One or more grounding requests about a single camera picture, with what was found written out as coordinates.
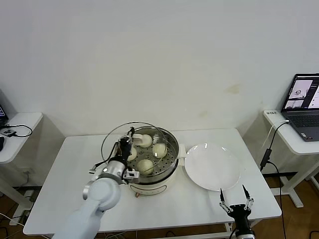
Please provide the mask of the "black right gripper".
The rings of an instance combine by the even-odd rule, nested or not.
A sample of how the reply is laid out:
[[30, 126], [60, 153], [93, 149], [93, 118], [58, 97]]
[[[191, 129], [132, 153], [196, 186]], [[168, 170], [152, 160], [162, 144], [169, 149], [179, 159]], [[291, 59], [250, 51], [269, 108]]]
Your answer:
[[251, 214], [251, 209], [254, 203], [254, 199], [250, 196], [248, 190], [242, 185], [244, 194], [246, 197], [245, 204], [235, 204], [230, 207], [226, 204], [223, 195], [222, 188], [220, 188], [220, 207], [228, 213], [228, 216], [232, 217], [235, 221], [237, 233], [251, 233], [250, 223], [248, 216]]

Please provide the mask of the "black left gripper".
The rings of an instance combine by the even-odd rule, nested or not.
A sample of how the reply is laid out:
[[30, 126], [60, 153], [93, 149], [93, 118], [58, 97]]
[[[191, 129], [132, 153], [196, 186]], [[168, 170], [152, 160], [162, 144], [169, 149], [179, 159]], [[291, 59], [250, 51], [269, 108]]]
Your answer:
[[116, 157], [119, 160], [124, 162], [128, 161], [128, 158], [131, 155], [131, 148], [132, 148], [134, 134], [135, 134], [135, 128], [131, 126], [125, 138], [121, 138], [119, 140], [118, 150], [116, 153]]

